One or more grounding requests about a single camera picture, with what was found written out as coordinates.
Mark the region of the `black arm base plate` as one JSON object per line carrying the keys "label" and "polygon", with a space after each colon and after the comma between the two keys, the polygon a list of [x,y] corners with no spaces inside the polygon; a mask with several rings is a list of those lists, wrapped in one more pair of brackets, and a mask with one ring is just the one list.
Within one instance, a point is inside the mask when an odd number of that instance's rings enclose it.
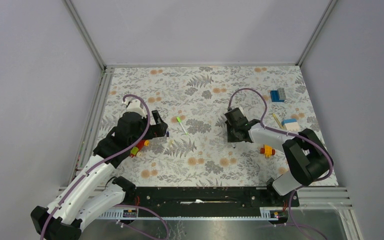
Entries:
{"label": "black arm base plate", "polygon": [[277,196],[266,187],[136,187],[121,202],[146,208],[140,218],[261,218],[262,211],[299,207],[298,195]]}

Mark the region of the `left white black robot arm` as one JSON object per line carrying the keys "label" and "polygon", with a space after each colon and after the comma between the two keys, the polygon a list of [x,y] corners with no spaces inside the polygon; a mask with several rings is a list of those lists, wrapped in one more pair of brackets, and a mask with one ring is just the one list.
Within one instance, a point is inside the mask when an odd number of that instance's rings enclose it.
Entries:
{"label": "left white black robot arm", "polygon": [[77,240],[85,228],[115,205],[136,204],[136,185],[119,176],[106,189],[91,194],[108,178],[140,142],[165,137],[168,125],[153,110],[155,124],[138,109],[126,111],[93,150],[88,163],[69,186],[48,206],[36,206],[30,217],[42,240]]}

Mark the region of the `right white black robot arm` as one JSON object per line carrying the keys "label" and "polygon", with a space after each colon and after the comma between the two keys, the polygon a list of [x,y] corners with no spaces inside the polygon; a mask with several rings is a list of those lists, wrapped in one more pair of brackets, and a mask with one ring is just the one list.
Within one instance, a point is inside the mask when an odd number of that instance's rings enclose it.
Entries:
{"label": "right white black robot arm", "polygon": [[333,160],[313,130],[287,132],[265,126],[260,120],[248,120],[238,107],[229,107],[224,115],[229,143],[259,144],[284,153],[289,170],[268,183],[266,198],[271,205],[281,205],[291,191],[333,172]]}

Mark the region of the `white pen green tip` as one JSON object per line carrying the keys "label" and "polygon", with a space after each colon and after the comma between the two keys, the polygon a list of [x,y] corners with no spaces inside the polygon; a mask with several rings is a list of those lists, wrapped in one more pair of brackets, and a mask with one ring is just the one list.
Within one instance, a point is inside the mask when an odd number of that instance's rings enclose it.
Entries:
{"label": "white pen green tip", "polygon": [[183,132],[185,133],[185,135],[189,135],[189,133],[187,132],[187,130],[186,130],[186,128],[184,127],[183,123],[180,121],[179,124],[180,124],[180,126],[181,126]]}

